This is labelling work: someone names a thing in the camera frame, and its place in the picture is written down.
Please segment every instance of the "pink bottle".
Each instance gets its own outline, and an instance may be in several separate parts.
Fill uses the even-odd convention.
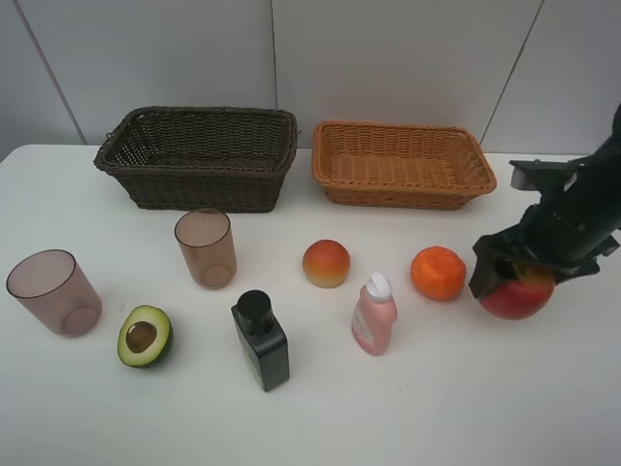
[[[353,338],[368,354],[381,356],[388,349],[395,320],[397,305],[390,283],[382,274],[372,274],[360,289],[360,300],[351,321]]]

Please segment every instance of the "black bottle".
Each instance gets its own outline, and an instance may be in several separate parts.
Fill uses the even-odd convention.
[[[264,391],[289,380],[287,337],[272,313],[272,301],[257,289],[244,293],[231,309],[244,356]]]

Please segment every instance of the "black bottle cap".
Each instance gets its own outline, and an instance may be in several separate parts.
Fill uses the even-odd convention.
[[[264,335],[274,325],[272,301],[263,291],[247,291],[237,302],[237,312],[244,332],[250,335]]]

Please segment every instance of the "orange wicker basket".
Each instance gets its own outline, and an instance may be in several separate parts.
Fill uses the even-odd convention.
[[[496,188],[465,129],[325,121],[314,132],[312,175],[341,204],[455,210]]]

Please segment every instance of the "basket rim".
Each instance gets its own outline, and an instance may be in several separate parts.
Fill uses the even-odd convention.
[[[399,129],[415,129],[422,131],[444,131],[460,133],[464,135],[471,146],[474,148],[474,152],[483,165],[483,169],[487,173],[489,178],[488,183],[483,185],[474,186],[454,186],[454,185],[437,185],[429,186],[422,183],[395,183],[395,182],[351,182],[341,181],[331,178],[321,170],[320,160],[324,155],[323,149],[323,130],[327,127],[334,126],[348,126],[348,127],[371,127],[371,128],[399,128]],[[315,180],[321,184],[324,188],[338,188],[348,190],[365,190],[365,191],[394,191],[399,190],[401,192],[416,192],[416,193],[428,193],[428,194],[452,194],[452,195],[465,195],[465,196],[478,196],[481,194],[489,194],[496,189],[497,181],[494,172],[492,171],[489,163],[483,151],[478,144],[478,141],[474,135],[465,128],[459,126],[439,126],[430,124],[390,124],[390,123],[377,123],[371,121],[349,121],[349,120],[327,120],[322,121],[315,127],[313,134],[312,144],[312,175]]]
[[[123,133],[127,130],[128,126],[133,123],[137,118],[146,113],[185,113],[194,112],[198,114],[256,114],[265,115],[271,114],[278,117],[282,117],[286,121],[288,131],[286,137],[288,138],[288,147],[286,155],[281,158],[279,163],[273,168],[241,168],[241,167],[217,167],[211,168],[202,165],[184,165],[182,167],[174,167],[170,165],[125,165],[120,163],[111,162],[107,157],[115,149],[119,139]],[[200,174],[202,176],[235,176],[244,175],[249,178],[277,178],[278,176],[285,175],[291,167],[293,159],[296,155],[297,149],[297,136],[298,125],[296,117],[285,110],[274,109],[259,109],[259,108],[245,108],[245,107],[167,107],[167,106],[150,106],[141,107],[128,113],[121,123],[116,128],[106,135],[106,141],[97,150],[93,163],[95,166],[109,174],[130,174],[132,172],[149,172],[149,173],[166,173],[169,175],[189,175]]]

